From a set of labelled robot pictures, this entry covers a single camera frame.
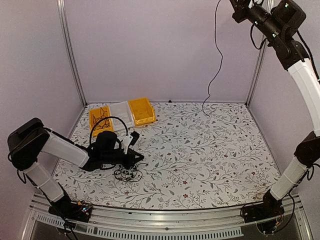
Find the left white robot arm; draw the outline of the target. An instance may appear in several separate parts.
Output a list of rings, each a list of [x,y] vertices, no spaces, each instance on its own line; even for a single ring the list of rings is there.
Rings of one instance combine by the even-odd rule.
[[[119,139],[115,132],[104,130],[95,140],[90,139],[87,147],[62,136],[34,117],[7,138],[9,149],[8,160],[12,165],[31,180],[63,216],[74,213],[74,205],[66,200],[68,195],[51,173],[40,164],[41,155],[64,160],[86,171],[105,170],[108,165],[133,168],[145,157],[132,149],[140,135],[136,132],[125,132]]]

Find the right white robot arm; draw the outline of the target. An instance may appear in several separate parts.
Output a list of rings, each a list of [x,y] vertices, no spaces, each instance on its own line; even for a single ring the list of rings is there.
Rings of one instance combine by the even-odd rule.
[[[293,159],[279,180],[263,196],[258,213],[269,218],[278,210],[280,202],[307,170],[320,158],[320,83],[313,63],[312,54],[304,40],[294,40],[299,27],[306,19],[306,13],[293,0],[282,0],[270,12],[262,2],[253,0],[232,0],[232,18],[241,23],[249,20],[268,41],[282,67],[296,83],[307,106],[313,130],[296,147]]]

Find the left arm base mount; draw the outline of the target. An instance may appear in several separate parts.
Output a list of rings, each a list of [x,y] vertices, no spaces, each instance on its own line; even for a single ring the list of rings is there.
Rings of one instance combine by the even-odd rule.
[[[52,201],[49,198],[47,198],[47,200],[50,203],[48,212],[61,217],[63,220],[75,220],[88,223],[91,218],[93,210],[91,203],[83,200],[72,201],[66,193],[57,201]]]

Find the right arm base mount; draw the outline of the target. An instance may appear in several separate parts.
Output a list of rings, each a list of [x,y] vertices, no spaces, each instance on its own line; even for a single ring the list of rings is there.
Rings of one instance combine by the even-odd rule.
[[[270,235],[276,231],[284,213],[282,201],[276,200],[270,190],[264,194],[262,203],[247,203],[240,209],[240,216],[245,223],[263,221],[257,224],[257,229],[264,235]]]

